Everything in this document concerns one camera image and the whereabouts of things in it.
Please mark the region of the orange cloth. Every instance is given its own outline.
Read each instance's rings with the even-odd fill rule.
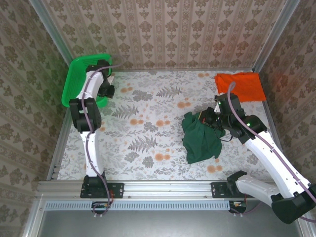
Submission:
[[[232,93],[238,96],[240,102],[266,100],[258,73],[217,74],[215,82],[218,93],[227,93],[233,81],[236,86]]]

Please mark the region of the wall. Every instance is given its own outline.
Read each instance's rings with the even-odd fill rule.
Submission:
[[[260,72],[282,148],[316,182],[316,1],[302,0]]]
[[[124,69],[252,68],[285,0],[44,0],[74,58]]]
[[[67,66],[27,0],[0,8],[0,236],[17,236],[54,153]]]

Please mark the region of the green tray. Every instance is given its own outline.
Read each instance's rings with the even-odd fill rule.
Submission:
[[[69,100],[75,99],[82,90],[83,84],[85,82],[85,69],[89,65],[97,65],[97,62],[100,59],[104,59],[108,61],[110,65],[112,65],[111,56],[109,54],[96,54],[79,57],[71,62],[61,98],[61,102],[65,107],[69,107]],[[98,107],[106,106],[107,102],[107,97],[97,96],[96,98]]]

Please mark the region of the floral tablecloth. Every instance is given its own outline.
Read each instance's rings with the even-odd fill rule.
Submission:
[[[100,159],[109,180],[217,180],[244,170],[270,179],[255,155],[238,139],[222,142],[218,159],[187,164],[182,146],[183,115],[215,107],[217,88],[209,72],[115,73],[116,92],[100,109]],[[268,126],[262,102],[241,104]],[[229,132],[223,139],[229,139]],[[82,179],[85,158],[82,140],[72,126],[58,179]]]

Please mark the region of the dark green cloth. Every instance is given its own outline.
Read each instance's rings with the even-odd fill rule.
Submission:
[[[218,158],[222,150],[222,143],[217,137],[225,135],[225,131],[213,129],[202,124],[199,120],[200,113],[193,115],[191,112],[184,115],[182,128],[185,132],[183,146],[187,149],[187,161],[196,163],[213,156]]]

